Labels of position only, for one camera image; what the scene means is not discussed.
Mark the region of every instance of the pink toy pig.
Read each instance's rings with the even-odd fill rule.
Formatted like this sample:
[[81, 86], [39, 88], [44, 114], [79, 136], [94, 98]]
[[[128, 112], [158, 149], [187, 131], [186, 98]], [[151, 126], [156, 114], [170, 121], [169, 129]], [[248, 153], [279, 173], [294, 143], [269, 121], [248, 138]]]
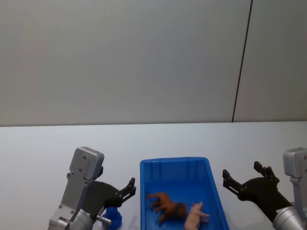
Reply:
[[203, 213], [201, 209], [202, 202], [199, 204], [192, 204], [188, 218], [184, 223], [184, 230], [198, 230], [201, 222], [209, 222], [208, 220], [202, 220], [202, 217], [208, 217], [209, 215]]

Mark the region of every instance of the blue object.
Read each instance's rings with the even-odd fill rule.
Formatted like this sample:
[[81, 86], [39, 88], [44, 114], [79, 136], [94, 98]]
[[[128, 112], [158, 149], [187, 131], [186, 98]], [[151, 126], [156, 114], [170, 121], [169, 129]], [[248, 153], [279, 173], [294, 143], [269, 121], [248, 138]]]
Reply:
[[217, 193], [207, 158], [183, 157], [143, 160], [141, 171], [141, 230], [183, 230], [185, 220], [166, 220], [159, 225], [161, 212], [150, 209], [153, 199], [148, 194], [166, 192], [172, 201], [183, 202], [188, 212], [192, 202], [203, 202], [209, 223], [201, 223], [200, 230], [228, 230], [225, 213]]
[[102, 216], [111, 220], [111, 225], [108, 227], [108, 230], [115, 230], [121, 226], [122, 216], [117, 211], [117, 207], [108, 207], [106, 213]]

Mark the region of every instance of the white wall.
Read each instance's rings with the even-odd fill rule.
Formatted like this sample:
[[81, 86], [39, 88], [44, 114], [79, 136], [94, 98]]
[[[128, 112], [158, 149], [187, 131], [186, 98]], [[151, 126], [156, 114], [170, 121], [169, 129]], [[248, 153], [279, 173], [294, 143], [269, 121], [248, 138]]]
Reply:
[[249, 6], [2, 0], [0, 125], [231, 121]]

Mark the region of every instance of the brown toy horse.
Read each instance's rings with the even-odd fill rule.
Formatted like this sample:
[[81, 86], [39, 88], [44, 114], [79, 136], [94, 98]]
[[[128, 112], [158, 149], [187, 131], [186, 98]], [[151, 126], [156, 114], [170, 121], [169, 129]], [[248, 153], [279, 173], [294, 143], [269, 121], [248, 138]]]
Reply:
[[155, 210], [156, 213], [158, 213], [160, 210], [164, 211], [162, 216], [159, 218], [160, 224], [168, 218], [183, 219], [186, 217], [187, 207], [185, 204], [172, 202], [166, 193], [155, 193], [147, 195], [147, 199], [152, 197], [156, 197], [158, 200], [152, 202], [150, 208], [153, 209], [154, 207], [158, 207]]

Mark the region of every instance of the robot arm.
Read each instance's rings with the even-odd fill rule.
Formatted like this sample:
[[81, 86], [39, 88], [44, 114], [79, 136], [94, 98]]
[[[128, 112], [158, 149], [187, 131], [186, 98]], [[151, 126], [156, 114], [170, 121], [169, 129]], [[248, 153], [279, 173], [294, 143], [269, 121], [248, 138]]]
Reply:
[[255, 203], [267, 218], [273, 222], [278, 210], [291, 206], [291, 203], [278, 192], [279, 179], [274, 175], [271, 167], [263, 167], [258, 161], [254, 163], [254, 169], [263, 177], [251, 179], [240, 184], [231, 178], [229, 172], [223, 170], [223, 186], [236, 194], [239, 200]]
[[62, 201], [49, 220], [48, 230], [91, 230], [107, 207], [120, 207], [135, 195], [135, 179], [122, 190], [95, 181], [103, 173], [103, 153], [88, 147], [77, 148], [72, 158]]
[[240, 200], [255, 203], [273, 223], [276, 230], [307, 230], [307, 149], [297, 148], [283, 154], [285, 174], [289, 175], [294, 187], [295, 206], [278, 192], [279, 179], [271, 167], [254, 163], [254, 169], [263, 177], [240, 184], [223, 170], [223, 186]]

